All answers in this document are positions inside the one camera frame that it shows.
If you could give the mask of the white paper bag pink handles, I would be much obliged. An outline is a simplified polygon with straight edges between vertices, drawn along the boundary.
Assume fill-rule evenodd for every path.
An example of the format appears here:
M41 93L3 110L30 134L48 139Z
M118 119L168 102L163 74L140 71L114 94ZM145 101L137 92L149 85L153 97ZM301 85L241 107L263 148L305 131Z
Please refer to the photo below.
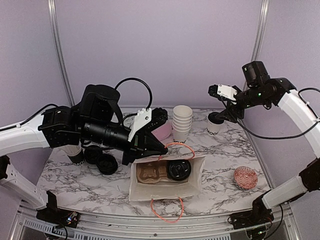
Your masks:
M170 147L180 145L190 153L167 153L166 155L145 157L135 160L130 169L130 185L128 199L131 202L148 202L153 214L166 223L177 223L184 214L185 206L183 199L197 196L202 189L202 175L205 165L206 154L196 154L188 145L180 142L168 143ZM155 161L167 161L168 181L160 181L154 184L138 182L136 166L139 163ZM154 208L155 201L178 200L181 212L176 220L168 220L158 214Z

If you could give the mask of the brown cardboard cup carrier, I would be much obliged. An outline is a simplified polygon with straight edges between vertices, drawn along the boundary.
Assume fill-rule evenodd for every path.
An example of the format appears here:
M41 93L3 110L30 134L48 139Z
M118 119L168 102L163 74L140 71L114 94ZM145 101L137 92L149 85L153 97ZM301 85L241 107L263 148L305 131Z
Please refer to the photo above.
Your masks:
M137 181L142 184L156 184L168 181L167 161L151 161L136 165Z

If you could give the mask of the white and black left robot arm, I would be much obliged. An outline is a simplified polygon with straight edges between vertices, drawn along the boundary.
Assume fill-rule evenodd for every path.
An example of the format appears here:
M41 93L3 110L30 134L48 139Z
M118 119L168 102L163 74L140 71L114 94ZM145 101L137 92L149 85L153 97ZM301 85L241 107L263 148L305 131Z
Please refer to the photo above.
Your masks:
M122 164L164 155L167 148L153 135L163 120L152 119L152 109L139 110L130 129L123 127L120 93L114 87L90 84L75 106L46 105L35 116L0 131L0 183L53 223L63 219L54 194L37 188L10 163L9 154L35 148L58 148L90 141L123 152Z

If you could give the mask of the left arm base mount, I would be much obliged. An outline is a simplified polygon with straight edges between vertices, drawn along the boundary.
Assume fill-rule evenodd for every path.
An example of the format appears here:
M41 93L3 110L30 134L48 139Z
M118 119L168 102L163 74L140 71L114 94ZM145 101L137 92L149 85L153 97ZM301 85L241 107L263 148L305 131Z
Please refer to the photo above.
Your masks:
M55 194L46 191L47 203L44 209L37 210L36 218L52 224L58 224L61 227L76 228L78 226L80 213L77 211L59 208Z

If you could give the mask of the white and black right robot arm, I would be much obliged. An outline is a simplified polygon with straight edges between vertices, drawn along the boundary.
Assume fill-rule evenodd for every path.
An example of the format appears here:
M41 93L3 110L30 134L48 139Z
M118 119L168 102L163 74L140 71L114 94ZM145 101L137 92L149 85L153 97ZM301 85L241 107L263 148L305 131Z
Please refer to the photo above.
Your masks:
M209 95L224 105L224 110L217 118L239 124L244 119L246 110L257 106L270 110L275 106L285 116L270 124L271 132L274 134L279 131L285 125L284 121L289 120L293 126L289 133L268 136L257 134L244 125L241 128L262 140L285 141L303 137L315 156L297 176L254 200L247 219L252 224L258 224L267 216L267 210L320 189L320 116L312 110L309 102L303 99L301 90L285 77L271 77L263 62L247 63L242 66L242 71L247 85L244 90L236 85L222 83L209 87Z

